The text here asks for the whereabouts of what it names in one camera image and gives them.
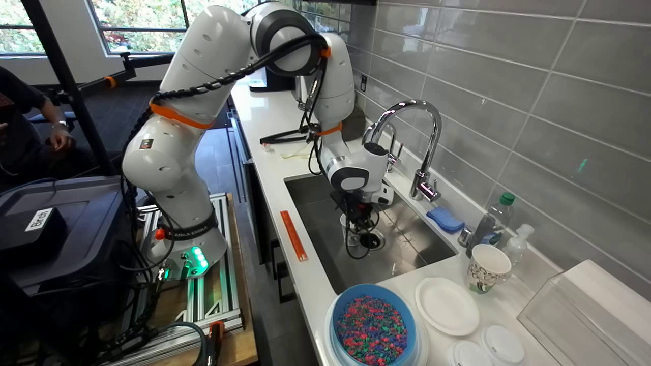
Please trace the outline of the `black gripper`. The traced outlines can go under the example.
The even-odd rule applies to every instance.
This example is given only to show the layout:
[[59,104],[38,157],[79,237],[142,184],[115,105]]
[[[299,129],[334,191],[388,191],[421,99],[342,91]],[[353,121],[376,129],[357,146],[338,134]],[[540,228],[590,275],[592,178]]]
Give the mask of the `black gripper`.
[[371,204],[365,204],[360,193],[332,191],[329,198],[342,212],[339,223],[352,229],[371,229],[377,223],[377,213]]

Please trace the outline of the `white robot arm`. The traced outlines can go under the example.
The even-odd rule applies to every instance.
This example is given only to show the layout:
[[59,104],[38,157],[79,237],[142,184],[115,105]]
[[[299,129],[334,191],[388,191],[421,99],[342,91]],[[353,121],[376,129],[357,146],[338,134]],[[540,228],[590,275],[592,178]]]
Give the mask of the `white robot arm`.
[[195,150],[233,83],[259,67],[316,79],[306,107],[321,143],[316,162],[346,212],[393,200],[384,184],[388,150],[371,137],[357,145],[342,139],[343,121],[353,113],[346,40],[314,31],[303,14],[279,2],[244,14],[209,5],[186,29],[121,159],[124,178],[149,191],[163,212],[166,276],[200,276],[225,252],[208,188],[195,169]]

